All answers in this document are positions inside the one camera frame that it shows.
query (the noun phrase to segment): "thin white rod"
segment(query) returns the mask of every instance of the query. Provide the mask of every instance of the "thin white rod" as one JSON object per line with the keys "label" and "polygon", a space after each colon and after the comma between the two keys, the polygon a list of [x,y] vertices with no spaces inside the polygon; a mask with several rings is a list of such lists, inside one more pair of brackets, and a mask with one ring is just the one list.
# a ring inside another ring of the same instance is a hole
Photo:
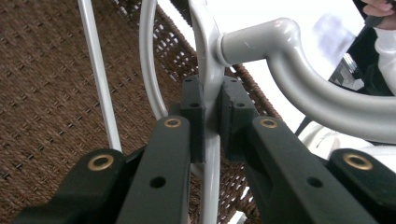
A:
{"label": "thin white rod", "polygon": [[152,112],[156,119],[168,116],[165,103],[158,87],[157,76],[154,66],[153,53],[153,29],[155,9],[157,0],[142,1],[139,25],[139,49],[140,64],[142,68],[143,81],[148,95]]}
{"label": "thin white rod", "polygon": [[85,39],[87,40],[88,50],[90,52],[91,65],[105,121],[108,143],[110,148],[122,152],[91,0],[78,0],[78,7],[84,26]]}

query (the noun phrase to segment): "brown wicker panel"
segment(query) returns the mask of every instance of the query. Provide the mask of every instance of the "brown wicker panel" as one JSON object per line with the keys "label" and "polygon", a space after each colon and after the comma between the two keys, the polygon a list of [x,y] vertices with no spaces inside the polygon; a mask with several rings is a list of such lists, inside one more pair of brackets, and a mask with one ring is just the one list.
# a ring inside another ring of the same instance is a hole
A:
{"label": "brown wicker panel", "polygon": [[[140,71],[140,2],[116,5],[92,1],[106,73],[126,154],[149,140],[151,114]],[[172,21],[157,10],[156,68],[167,105],[179,101],[182,78],[197,74],[195,52]],[[233,74],[245,81],[262,114],[279,115],[241,65]],[[25,206],[47,202],[84,154],[107,147],[77,0],[0,1],[0,223]],[[243,167],[223,161],[219,222],[235,210],[257,221]],[[198,181],[191,181],[190,213],[199,216]]]}

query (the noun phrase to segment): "wicker surface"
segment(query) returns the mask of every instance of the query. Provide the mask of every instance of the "wicker surface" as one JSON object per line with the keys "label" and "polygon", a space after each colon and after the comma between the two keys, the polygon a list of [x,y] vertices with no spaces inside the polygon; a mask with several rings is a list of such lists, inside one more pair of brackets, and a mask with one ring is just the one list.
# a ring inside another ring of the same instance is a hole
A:
{"label": "wicker surface", "polygon": [[[151,114],[140,72],[140,3],[93,1],[106,73],[126,154],[149,140]],[[197,74],[195,52],[157,10],[156,69],[167,105],[179,101],[182,78]],[[245,81],[262,114],[279,115],[242,66],[227,75]],[[77,1],[0,1],[0,223],[25,206],[45,203],[82,155],[107,146]],[[219,222],[235,210],[258,214],[243,167],[221,164]],[[191,181],[190,214],[199,216],[198,181]]]}

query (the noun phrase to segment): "white sleeve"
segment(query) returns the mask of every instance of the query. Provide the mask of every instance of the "white sleeve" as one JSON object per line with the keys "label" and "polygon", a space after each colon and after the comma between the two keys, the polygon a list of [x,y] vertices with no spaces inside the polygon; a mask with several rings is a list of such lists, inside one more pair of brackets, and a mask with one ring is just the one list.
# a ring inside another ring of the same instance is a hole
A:
{"label": "white sleeve", "polygon": [[375,28],[378,39],[375,49],[379,53],[378,68],[389,89],[396,95],[396,30]]}

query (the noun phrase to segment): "brass screw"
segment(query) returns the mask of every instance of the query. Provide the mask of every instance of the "brass screw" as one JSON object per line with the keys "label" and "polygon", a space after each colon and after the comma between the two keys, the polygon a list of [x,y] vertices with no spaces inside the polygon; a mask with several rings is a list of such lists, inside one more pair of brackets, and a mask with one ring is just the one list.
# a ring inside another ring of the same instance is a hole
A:
{"label": "brass screw", "polygon": [[[104,159],[105,162],[98,164],[98,160]],[[88,168],[92,171],[103,171],[113,164],[114,158],[108,154],[101,154],[94,156],[90,162],[88,162]]]}
{"label": "brass screw", "polygon": [[274,120],[271,119],[262,119],[260,120],[260,124],[266,128],[276,128],[277,123]]}
{"label": "brass screw", "polygon": [[165,121],[165,127],[168,127],[168,128],[176,128],[180,125],[181,125],[180,119],[167,119]]}
{"label": "brass screw", "polygon": [[346,153],[344,154],[343,159],[346,162],[346,164],[355,167],[356,169],[360,169],[364,171],[373,169],[373,164],[363,156],[353,153]]}

